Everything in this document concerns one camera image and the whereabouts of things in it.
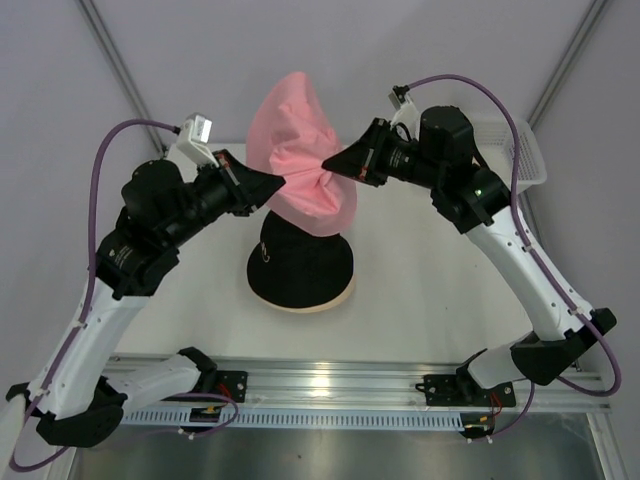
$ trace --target plastic basket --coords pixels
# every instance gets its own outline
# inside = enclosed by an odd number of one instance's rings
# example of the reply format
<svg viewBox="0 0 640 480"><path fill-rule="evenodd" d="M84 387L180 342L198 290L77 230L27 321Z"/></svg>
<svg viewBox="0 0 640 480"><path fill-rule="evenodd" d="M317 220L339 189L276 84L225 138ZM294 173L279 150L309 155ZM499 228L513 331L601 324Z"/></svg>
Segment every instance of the plastic basket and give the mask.
<svg viewBox="0 0 640 480"><path fill-rule="evenodd" d="M511 187L513 171L513 136L502 117L469 116L473 123L478 150L507 186ZM520 165L518 168L518 193L531 185L539 185L547 180L547 169L536 137L529 124L514 118L520 136Z"/></svg>

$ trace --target white table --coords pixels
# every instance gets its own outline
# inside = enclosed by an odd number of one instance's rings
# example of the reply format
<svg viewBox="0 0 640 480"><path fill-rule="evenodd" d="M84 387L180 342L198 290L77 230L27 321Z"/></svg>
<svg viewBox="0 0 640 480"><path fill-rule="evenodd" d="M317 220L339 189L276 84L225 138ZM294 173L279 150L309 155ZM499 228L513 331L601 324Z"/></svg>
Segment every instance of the white table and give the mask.
<svg viewBox="0 0 640 480"><path fill-rule="evenodd" d="M244 160L244 145L229 148ZM193 165L180 165L185 179ZM429 192L390 179L358 186L356 220L345 232L355 254L356 291L324 313L273 310L251 292L246 262L263 208L221 217L183 246L120 354L173 354L195 346L212 356L458 363L531 330L493 265L431 206Z"/></svg>

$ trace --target pink cloth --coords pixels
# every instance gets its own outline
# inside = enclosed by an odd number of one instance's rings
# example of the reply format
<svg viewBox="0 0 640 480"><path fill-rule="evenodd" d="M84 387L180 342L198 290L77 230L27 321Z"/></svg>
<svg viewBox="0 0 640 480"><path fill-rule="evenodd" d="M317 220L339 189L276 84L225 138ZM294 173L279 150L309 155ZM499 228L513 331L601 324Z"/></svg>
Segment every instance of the pink cloth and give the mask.
<svg viewBox="0 0 640 480"><path fill-rule="evenodd" d="M287 181L267 206L316 237L344 231L355 215L355 182L322 169L322 162L341 150L303 72L278 82L247 135L247 165Z"/></svg>

